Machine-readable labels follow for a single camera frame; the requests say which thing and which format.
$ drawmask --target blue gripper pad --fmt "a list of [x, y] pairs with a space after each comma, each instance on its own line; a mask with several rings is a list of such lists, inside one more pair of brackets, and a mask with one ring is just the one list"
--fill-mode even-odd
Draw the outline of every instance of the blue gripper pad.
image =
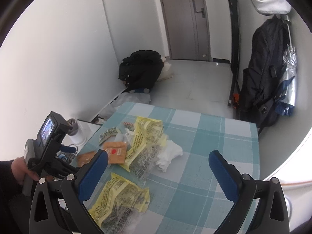
[[90, 199], [97, 183], [103, 175], [107, 165], [108, 165], [108, 155], [104, 150], [100, 150], [100, 155], [97, 159], [94, 158], [97, 154], [92, 158], [89, 164], [92, 164], [89, 167], [88, 172], [84, 175], [78, 185], [78, 199], [81, 203]]
[[229, 201], [236, 203], [239, 197], [239, 189], [237, 183], [229, 173], [227, 168], [229, 164], [217, 150], [210, 152], [208, 161], [225, 196]]

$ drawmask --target white plastic bag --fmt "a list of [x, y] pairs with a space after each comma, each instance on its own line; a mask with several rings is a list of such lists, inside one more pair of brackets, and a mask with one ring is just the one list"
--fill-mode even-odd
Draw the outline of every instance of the white plastic bag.
[[149, 102], [151, 102], [151, 96], [146, 93], [124, 92], [120, 94], [116, 100], [106, 106], [99, 113], [99, 116], [102, 119], [108, 120], [116, 112], [117, 108], [125, 102], [149, 104]]
[[127, 143], [128, 143], [128, 145], [130, 145], [132, 147], [133, 138], [135, 137], [135, 133], [129, 129], [125, 129], [125, 130], [126, 130], [125, 137], [127, 139]]

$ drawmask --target white container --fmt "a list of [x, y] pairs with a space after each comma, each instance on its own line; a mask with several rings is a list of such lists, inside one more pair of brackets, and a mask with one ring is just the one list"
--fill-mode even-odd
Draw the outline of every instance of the white container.
[[70, 119], [68, 120], [68, 123], [73, 127], [72, 130], [68, 131], [69, 138], [72, 140], [74, 145], [83, 145], [87, 141], [87, 137], [84, 133], [84, 130], [79, 125], [79, 122], [74, 119]]

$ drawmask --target white tissue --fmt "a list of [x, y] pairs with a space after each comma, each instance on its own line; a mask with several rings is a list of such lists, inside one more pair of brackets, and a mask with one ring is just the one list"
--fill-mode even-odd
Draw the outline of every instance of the white tissue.
[[158, 154], [159, 160], [156, 162], [156, 165], [165, 173], [171, 160], [177, 156], [182, 156], [182, 154], [182, 148], [179, 145], [175, 144], [173, 141], [167, 141], [166, 147]]

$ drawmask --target orange object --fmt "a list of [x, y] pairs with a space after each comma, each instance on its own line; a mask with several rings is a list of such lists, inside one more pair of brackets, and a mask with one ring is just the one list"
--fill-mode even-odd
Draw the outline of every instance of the orange object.
[[239, 108], [238, 101], [239, 101], [239, 94], [237, 93], [233, 94], [233, 108], [234, 109]]
[[108, 164], [124, 163], [127, 153], [126, 142], [105, 142], [103, 150], [108, 154]]
[[91, 151], [88, 153], [78, 155], [77, 156], [78, 167], [82, 167], [86, 163], [89, 163], [95, 154], [96, 154], [96, 151]]

